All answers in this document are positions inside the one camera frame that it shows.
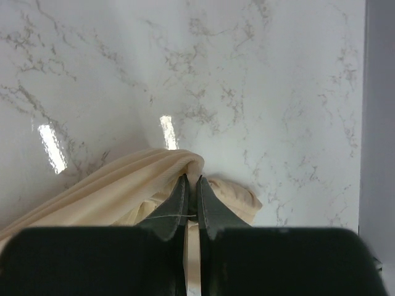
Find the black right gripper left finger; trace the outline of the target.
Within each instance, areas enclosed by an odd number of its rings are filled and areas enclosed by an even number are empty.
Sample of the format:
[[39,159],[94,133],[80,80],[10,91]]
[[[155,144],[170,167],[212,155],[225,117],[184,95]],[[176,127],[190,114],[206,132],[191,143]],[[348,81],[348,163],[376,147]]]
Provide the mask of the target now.
[[2,295],[185,295],[189,182],[135,226],[31,227],[1,253]]

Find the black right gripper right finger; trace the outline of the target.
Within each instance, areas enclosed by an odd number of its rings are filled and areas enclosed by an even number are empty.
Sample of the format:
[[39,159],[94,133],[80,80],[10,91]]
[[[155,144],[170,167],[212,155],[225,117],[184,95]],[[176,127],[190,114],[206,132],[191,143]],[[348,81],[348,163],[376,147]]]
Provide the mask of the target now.
[[203,295],[386,295],[355,232],[250,226],[203,177],[196,198]]

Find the beige trousers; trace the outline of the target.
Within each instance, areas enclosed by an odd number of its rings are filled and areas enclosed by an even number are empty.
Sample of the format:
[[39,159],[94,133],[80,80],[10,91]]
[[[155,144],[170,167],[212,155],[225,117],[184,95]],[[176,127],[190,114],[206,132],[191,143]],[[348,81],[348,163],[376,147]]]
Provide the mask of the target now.
[[[170,197],[179,177],[186,176],[186,290],[188,284],[201,286],[196,185],[203,166],[204,159],[187,150],[150,149],[115,160],[2,230],[1,253],[26,228],[135,226]],[[231,181],[206,179],[217,198],[250,225],[261,208],[257,197]]]

